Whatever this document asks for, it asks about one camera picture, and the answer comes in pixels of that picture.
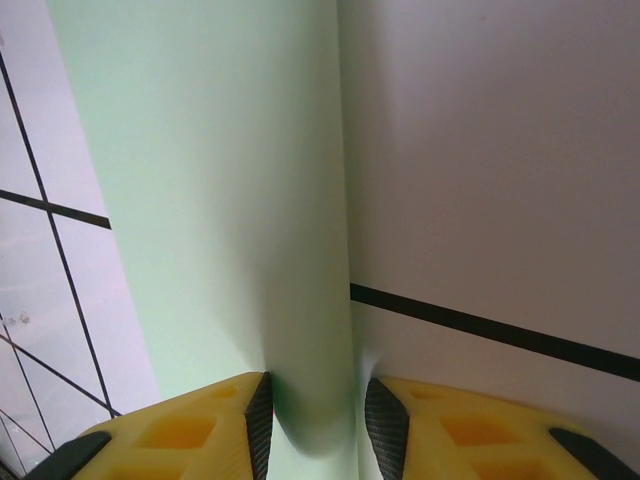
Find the black stripe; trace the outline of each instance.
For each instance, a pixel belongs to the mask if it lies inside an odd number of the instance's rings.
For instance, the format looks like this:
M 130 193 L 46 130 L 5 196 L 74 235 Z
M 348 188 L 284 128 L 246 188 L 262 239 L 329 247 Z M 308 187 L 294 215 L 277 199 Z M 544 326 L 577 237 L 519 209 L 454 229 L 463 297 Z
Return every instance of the black stripe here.
M 9 78 L 7 67 L 4 63 L 4 59 L 2 58 L 2 52 L 0 52 L 0 70 L 2 70 L 2 77 L 4 78 L 4 83 L 5 83 L 5 86 L 7 87 L 7 93 L 9 94 L 9 98 L 11 99 L 11 106 L 13 107 L 13 113 L 15 114 L 16 121 L 18 122 L 18 126 L 20 127 L 22 141 L 24 142 L 24 146 L 27 150 L 27 154 L 29 155 L 29 161 L 31 162 L 33 174 L 36 177 L 36 183 L 38 184 L 38 188 L 40 189 L 40 195 L 42 196 L 42 200 L 44 200 L 46 203 L 49 203 L 49 200 L 47 198 L 47 192 L 44 188 L 44 183 L 42 182 L 42 177 L 40 175 L 40 170 L 38 169 L 38 164 L 36 163 L 36 158 L 35 158 L 35 155 L 33 154 L 33 149 L 31 148 L 31 142 L 29 142 L 29 135 L 27 135 L 27 130 L 24 126 L 24 122 L 22 121 L 22 115 L 20 113 L 18 101 L 16 100 L 16 96 L 13 92 L 13 87 L 11 86 L 11 79 Z M 104 395 L 104 399 L 107 404 L 107 409 L 109 410 L 109 414 L 111 415 L 111 418 L 114 418 L 114 414 L 111 408 L 111 400 L 109 399 L 109 392 L 107 392 L 107 385 L 102 375 L 102 369 L 100 368 L 100 363 L 98 362 L 98 356 L 96 355 L 96 351 L 93 347 L 91 335 L 89 334 L 89 328 L 87 327 L 87 322 L 84 318 L 82 305 L 80 304 L 80 298 L 78 297 L 78 292 L 76 290 L 73 277 L 71 276 L 71 270 L 67 262 L 67 257 L 64 253 L 64 249 L 62 248 L 62 242 L 60 241 L 60 235 L 58 234 L 58 228 L 56 227 L 56 222 L 53 219 L 53 213 L 50 211 L 47 211 L 47 217 L 49 218 L 49 224 L 51 226 L 51 231 L 53 232 L 53 238 L 56 242 L 56 247 L 58 248 L 58 253 L 60 254 L 60 260 L 62 261 L 64 272 L 67 276 L 67 281 L 69 282 L 69 288 L 71 289 L 71 296 L 73 297 L 73 301 L 76 305 L 76 310 L 78 311 L 78 317 L 80 318 L 82 330 L 84 332 L 84 336 L 87 341 L 87 345 L 89 347 L 89 353 L 91 354 L 91 359 L 93 360 L 93 365 L 98 375 L 100 388 L 102 389 L 102 394 Z
M 351 284 L 351 300 L 640 382 L 640 359 Z
M 29 207 L 37 208 L 45 212 L 55 213 L 63 217 L 78 220 L 80 222 L 95 225 L 96 227 L 111 229 L 111 223 L 107 217 L 101 215 L 95 215 L 93 213 L 83 212 L 82 210 L 76 210 L 75 208 L 63 207 L 56 203 L 49 203 L 37 198 L 26 197 L 18 193 L 7 192 L 0 189 L 0 198 L 9 200 L 10 202 L 19 203 Z
M 33 360 L 35 363 L 37 363 L 38 365 L 40 365 L 42 368 L 46 369 L 47 371 L 51 372 L 53 375 L 55 375 L 56 377 L 58 377 L 60 380 L 62 380 L 63 382 L 69 384 L 69 386 L 75 388 L 76 390 L 78 390 L 80 393 L 82 393 L 83 395 L 85 395 L 86 397 L 90 398 L 91 400 L 93 400 L 95 403 L 97 403 L 98 405 L 100 405 L 102 408 L 108 410 L 112 417 L 119 417 L 122 414 L 120 412 L 118 412 L 117 410 L 110 408 L 103 400 L 100 400 L 98 397 L 96 397 L 95 395 L 93 395 L 91 392 L 89 392 L 88 390 L 82 388 L 80 385 L 78 385 L 76 382 L 74 382 L 73 380 L 71 380 L 70 378 L 68 378 L 66 375 L 58 372 L 56 369 L 52 368 L 51 366 L 47 365 L 45 362 L 43 362 L 42 360 L 40 360 L 38 357 L 36 357 L 35 355 L 33 355 L 32 353 L 28 352 L 27 350 L 25 350 L 24 348 L 22 348 L 20 345 L 16 344 L 11 337 L 7 338 L 4 335 L 0 334 L 0 340 L 4 340 L 5 342 L 7 342 L 9 345 L 11 345 L 11 347 L 13 347 L 14 350 L 22 353 L 25 357 L 28 357 L 30 360 Z

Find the white wall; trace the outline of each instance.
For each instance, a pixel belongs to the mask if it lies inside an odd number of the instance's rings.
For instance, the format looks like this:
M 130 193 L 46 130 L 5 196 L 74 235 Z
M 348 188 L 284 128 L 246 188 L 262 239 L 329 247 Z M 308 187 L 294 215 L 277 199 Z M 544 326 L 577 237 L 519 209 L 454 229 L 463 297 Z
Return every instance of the white wall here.
M 639 357 L 640 3 L 344 3 L 352 282 Z M 637 383 L 356 316 L 378 371 L 574 414 L 639 465 Z

